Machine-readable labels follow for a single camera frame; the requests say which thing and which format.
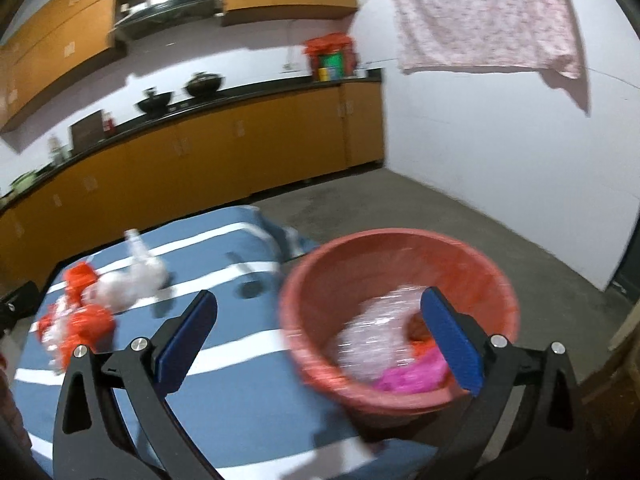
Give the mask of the pink plastic bag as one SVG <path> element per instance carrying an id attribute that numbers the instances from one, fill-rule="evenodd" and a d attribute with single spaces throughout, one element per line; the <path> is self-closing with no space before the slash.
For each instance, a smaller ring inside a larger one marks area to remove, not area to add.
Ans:
<path id="1" fill-rule="evenodd" d="M 373 387 L 375 389 L 398 393 L 427 393 L 439 389 L 449 374 L 449 367 L 441 356 L 434 360 L 424 358 L 407 366 L 386 370 Z"/>

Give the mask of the small orange plastic bag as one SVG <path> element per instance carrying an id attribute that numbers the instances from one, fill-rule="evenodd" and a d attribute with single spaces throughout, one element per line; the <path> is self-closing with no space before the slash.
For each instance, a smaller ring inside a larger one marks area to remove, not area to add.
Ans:
<path id="1" fill-rule="evenodd" d="M 63 278 L 65 282 L 66 304 L 73 307 L 82 304 L 82 293 L 87 287 L 98 281 L 99 274 L 96 273 L 96 270 L 93 269 L 90 263 L 81 261 L 65 270 Z"/>

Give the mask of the large orange plastic bag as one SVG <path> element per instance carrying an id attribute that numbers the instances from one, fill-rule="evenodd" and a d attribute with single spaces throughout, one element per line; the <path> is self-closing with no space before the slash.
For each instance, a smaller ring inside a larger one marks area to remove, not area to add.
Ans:
<path id="1" fill-rule="evenodd" d="M 63 373 L 78 346 L 101 352 L 102 346 L 113 338 L 115 328 L 114 315 L 107 308 L 97 304 L 69 307 L 57 302 L 50 304 L 37 322 L 36 333 L 52 370 Z"/>

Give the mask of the white plastic bag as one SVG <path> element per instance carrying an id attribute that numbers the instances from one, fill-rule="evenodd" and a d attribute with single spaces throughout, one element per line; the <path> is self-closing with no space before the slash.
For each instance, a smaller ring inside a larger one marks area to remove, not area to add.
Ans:
<path id="1" fill-rule="evenodd" d="M 85 288 L 81 299 L 85 304 L 97 304 L 119 314 L 140 299 L 155 296 L 168 280 L 169 272 L 159 258 L 134 258 L 126 271 L 101 274 Z"/>

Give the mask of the large clear bubble wrap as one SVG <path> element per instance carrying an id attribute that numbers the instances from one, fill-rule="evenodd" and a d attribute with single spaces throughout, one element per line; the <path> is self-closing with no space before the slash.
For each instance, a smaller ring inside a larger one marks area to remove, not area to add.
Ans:
<path id="1" fill-rule="evenodd" d="M 402 285 L 360 304 L 359 312 L 326 345 L 329 357 L 349 378 L 373 384 L 390 368 L 414 362 L 405 324 L 420 311 L 424 287 Z"/>

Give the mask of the clear plastic bag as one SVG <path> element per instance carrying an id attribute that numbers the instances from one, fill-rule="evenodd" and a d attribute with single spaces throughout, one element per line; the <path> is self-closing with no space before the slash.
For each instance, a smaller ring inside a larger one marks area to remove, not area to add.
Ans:
<path id="1" fill-rule="evenodd" d="M 132 264 L 145 264 L 150 258 L 149 249 L 144 244 L 138 230 L 131 229 L 125 232 L 125 240 L 130 253 Z"/>

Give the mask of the red plastic trash basket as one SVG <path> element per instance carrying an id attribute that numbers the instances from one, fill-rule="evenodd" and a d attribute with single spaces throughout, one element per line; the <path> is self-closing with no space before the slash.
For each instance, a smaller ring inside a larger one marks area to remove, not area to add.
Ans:
<path id="1" fill-rule="evenodd" d="M 280 324 L 300 378 L 360 414 L 395 419 L 446 408 L 464 392 L 435 363 L 425 367 L 427 392 L 378 386 L 391 370 L 413 373 L 434 348 L 416 318 L 431 286 L 486 333 L 518 338 L 518 298 L 484 254 L 432 231 L 363 231 L 315 249 L 284 282 Z"/>

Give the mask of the lower wooden kitchen cabinets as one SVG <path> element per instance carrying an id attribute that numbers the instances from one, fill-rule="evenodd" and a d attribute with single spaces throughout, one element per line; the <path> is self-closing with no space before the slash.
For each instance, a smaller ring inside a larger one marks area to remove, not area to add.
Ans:
<path id="1" fill-rule="evenodd" d="M 384 158 L 382 76 L 234 96 L 127 130 L 71 160 L 1 214 L 1 287 L 282 185 Z"/>

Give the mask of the wooden kitchen cabinets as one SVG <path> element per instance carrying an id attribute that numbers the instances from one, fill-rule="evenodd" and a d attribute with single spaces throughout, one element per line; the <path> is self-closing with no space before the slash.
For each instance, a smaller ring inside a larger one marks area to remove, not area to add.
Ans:
<path id="1" fill-rule="evenodd" d="M 384 158 L 382 76 L 234 96 L 127 130 L 71 160 L 1 214 L 1 287 L 282 185 Z"/>
<path id="2" fill-rule="evenodd" d="M 339 20 L 358 0 L 38 0 L 1 45 L 1 129 L 125 54 L 126 44 L 181 23 Z"/>

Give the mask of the upper wooden kitchen cabinets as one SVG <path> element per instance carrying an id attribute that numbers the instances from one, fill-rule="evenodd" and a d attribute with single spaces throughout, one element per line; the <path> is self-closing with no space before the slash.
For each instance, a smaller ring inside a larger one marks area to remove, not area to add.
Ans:
<path id="1" fill-rule="evenodd" d="M 38 0 L 1 45 L 1 129 L 125 54 L 126 44 L 181 23 L 339 20 L 358 0 Z"/>

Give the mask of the blue white striped tablecloth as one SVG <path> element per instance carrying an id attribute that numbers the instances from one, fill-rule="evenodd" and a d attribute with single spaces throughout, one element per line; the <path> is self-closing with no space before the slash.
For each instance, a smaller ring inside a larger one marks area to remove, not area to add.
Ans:
<path id="1" fill-rule="evenodd" d="M 114 346 L 149 337 L 207 289 L 217 323 L 168 403 L 227 479 L 408 479 L 433 456 L 406 440 L 364 442 L 345 412 L 305 386 L 278 321 L 283 263 L 314 242 L 253 206 L 218 209 L 145 233 L 170 282 L 119 315 Z"/>

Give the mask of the green basin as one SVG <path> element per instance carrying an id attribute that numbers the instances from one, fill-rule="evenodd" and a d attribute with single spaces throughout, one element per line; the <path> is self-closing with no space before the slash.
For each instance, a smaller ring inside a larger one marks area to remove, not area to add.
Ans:
<path id="1" fill-rule="evenodd" d="M 35 171 L 25 172 L 12 181 L 11 192 L 16 195 L 20 195 L 27 191 L 36 182 L 36 180 L 37 174 Z"/>

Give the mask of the clear glass jar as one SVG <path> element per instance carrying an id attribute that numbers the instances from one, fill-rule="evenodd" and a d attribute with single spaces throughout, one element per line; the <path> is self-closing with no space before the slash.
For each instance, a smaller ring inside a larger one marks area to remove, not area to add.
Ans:
<path id="1" fill-rule="evenodd" d="M 61 166 L 62 164 L 64 164 L 64 162 L 66 162 L 66 160 L 70 159 L 70 151 L 68 150 L 68 146 L 63 145 L 60 139 L 55 134 L 51 134 L 48 137 L 48 150 L 51 164 L 55 167 Z"/>

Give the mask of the dark cutting board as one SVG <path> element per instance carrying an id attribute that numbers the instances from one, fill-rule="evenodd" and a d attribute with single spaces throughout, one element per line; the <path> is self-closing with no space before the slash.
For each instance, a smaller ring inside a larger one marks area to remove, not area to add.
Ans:
<path id="1" fill-rule="evenodd" d="M 97 110 L 70 126 L 70 142 L 74 155 L 90 150 L 104 139 L 103 110 Z"/>

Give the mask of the red bottle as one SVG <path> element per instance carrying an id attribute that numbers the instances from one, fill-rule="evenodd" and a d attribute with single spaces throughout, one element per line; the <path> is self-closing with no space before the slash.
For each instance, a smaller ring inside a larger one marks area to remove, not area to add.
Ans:
<path id="1" fill-rule="evenodd" d="M 103 114 L 103 131 L 107 138 L 114 136 L 114 134 L 116 133 L 114 119 L 112 115 L 107 112 Z"/>

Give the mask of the black wok with utensil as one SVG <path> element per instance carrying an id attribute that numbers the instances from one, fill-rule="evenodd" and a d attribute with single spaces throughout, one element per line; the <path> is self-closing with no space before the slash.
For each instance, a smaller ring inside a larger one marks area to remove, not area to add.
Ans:
<path id="1" fill-rule="evenodd" d="M 168 112 L 172 99 L 172 92 L 158 92 L 157 88 L 147 88 L 143 91 L 144 98 L 137 102 L 136 107 L 142 113 L 160 116 Z"/>

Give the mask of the black lidded pot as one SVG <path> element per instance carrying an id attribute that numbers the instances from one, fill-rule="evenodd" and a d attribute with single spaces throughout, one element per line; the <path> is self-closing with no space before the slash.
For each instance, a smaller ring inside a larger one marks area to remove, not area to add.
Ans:
<path id="1" fill-rule="evenodd" d="M 193 99 L 209 99 L 214 96 L 224 84 L 224 76 L 205 72 L 195 73 L 184 86 L 184 90 Z"/>

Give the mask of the red bag with groceries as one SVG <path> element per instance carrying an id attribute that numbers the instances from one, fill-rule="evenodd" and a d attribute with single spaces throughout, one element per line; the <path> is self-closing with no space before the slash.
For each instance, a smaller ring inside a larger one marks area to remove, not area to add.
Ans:
<path id="1" fill-rule="evenodd" d="M 307 40 L 304 53 L 314 81 L 348 78 L 357 67 L 354 40 L 342 32 Z"/>

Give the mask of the pink floral hanging cloth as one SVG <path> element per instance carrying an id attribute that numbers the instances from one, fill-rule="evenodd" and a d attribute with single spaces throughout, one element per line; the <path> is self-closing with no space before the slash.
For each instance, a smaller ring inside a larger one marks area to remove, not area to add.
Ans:
<path id="1" fill-rule="evenodd" d="M 570 0 L 392 0 L 400 69 L 582 76 Z"/>

